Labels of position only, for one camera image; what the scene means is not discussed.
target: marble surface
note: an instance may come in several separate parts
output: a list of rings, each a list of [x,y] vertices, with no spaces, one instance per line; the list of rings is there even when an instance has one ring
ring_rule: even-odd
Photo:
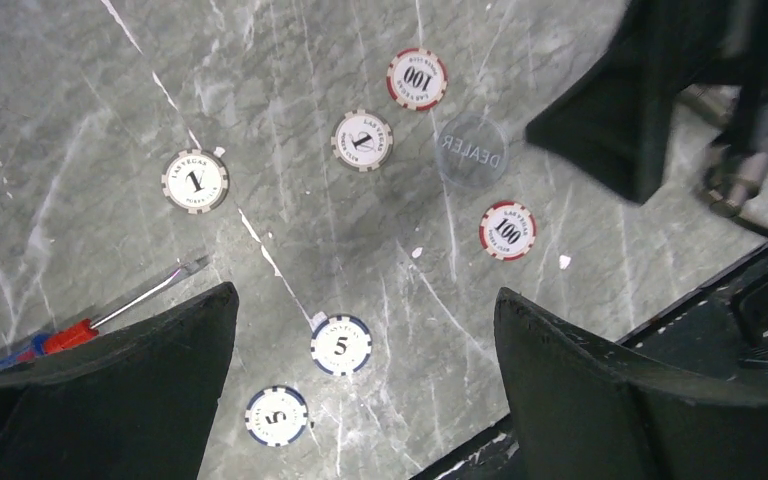
[[[500,287],[616,339],[761,243],[689,195],[715,132],[684,109],[669,181],[641,208],[520,140],[596,60],[624,4],[0,2],[0,347],[206,250],[207,271],[116,324],[223,280],[237,286],[236,351],[200,478],[420,471],[507,412],[491,321]],[[451,74],[428,113],[399,107],[384,81],[393,55],[420,45]],[[328,146],[341,115],[362,107],[397,142],[369,174]],[[434,164],[435,132],[463,111],[513,139],[491,189],[446,185]],[[159,177],[197,145],[226,150],[232,182],[221,207],[190,216]],[[476,235],[502,199],[538,222],[516,262],[491,258]],[[752,208],[768,216],[768,187]],[[311,362],[317,312],[352,313],[372,330],[372,359],[354,378]],[[243,422],[249,398],[272,384],[302,392],[314,421],[280,449],[255,443]]]

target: blue object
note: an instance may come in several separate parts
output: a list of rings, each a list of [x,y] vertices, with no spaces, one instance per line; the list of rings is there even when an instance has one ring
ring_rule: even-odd
[[[50,333],[35,335],[28,345],[11,353],[7,358],[0,360],[0,371],[20,363],[29,362],[37,357],[45,356],[45,341],[50,337]]]

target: screwdriver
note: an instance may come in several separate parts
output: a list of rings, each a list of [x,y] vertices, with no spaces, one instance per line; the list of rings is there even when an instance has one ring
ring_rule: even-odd
[[[0,371],[20,363],[29,362],[35,358],[44,357],[52,353],[62,352],[63,350],[68,350],[70,348],[74,348],[89,342],[98,336],[98,329],[107,322],[113,320],[114,318],[123,314],[127,310],[130,310],[136,305],[159,294],[160,292],[163,292],[181,280],[193,276],[199,270],[207,266],[208,263],[210,263],[210,258],[205,255],[190,263],[176,268],[170,275],[164,277],[160,283],[151,287],[146,292],[142,293],[140,296],[134,298],[130,302],[125,303],[121,307],[96,320],[85,318],[84,320],[81,320],[80,322],[61,332],[42,332],[34,335],[28,345],[0,360]]]

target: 1 poker chip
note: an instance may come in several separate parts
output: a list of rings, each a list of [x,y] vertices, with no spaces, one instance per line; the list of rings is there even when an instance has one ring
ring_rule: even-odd
[[[295,442],[307,422],[307,404],[290,387],[274,386],[257,392],[246,407],[246,429],[268,447]]]
[[[499,202],[481,217],[478,227],[481,246],[494,258],[512,261],[531,250],[537,238],[537,222],[523,205]]]
[[[228,170],[218,157],[196,148],[182,150],[160,176],[163,195],[187,213],[218,207],[228,194]]]
[[[409,48],[396,55],[387,69],[387,89],[399,105],[428,110],[443,99],[449,86],[446,66],[424,48]]]
[[[372,355],[372,335],[351,315],[327,318],[313,331],[310,355],[323,372],[336,377],[357,372]]]
[[[374,113],[353,110],[334,128],[331,148],[334,156],[352,170],[376,170],[393,151],[393,130]]]

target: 5 poker chip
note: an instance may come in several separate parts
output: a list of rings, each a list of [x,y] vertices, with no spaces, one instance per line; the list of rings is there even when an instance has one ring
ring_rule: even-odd
[[[313,331],[310,355],[323,372],[337,377],[350,375],[369,361],[372,334],[359,318],[334,315]]]
[[[290,387],[274,386],[257,392],[246,407],[246,430],[268,447],[296,441],[308,423],[307,404]]]

